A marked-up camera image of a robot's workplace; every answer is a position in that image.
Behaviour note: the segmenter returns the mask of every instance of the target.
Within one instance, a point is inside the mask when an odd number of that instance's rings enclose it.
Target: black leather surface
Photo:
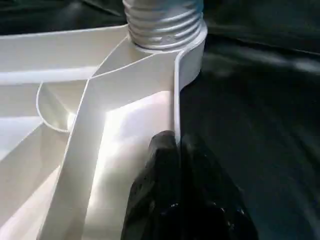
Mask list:
[[[320,1],[204,0],[209,32],[320,53]]]
[[[241,192],[197,136],[180,143],[185,240],[258,240]]]
[[[200,135],[241,189],[261,240],[320,239],[319,57],[209,36],[183,89]]]
[[[42,33],[126,24],[121,1],[2,0],[0,35]]]

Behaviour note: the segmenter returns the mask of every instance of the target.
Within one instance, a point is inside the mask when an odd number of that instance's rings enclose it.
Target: threaded metal pipe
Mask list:
[[[203,0],[123,0],[132,41],[149,50],[180,49],[201,31]]]

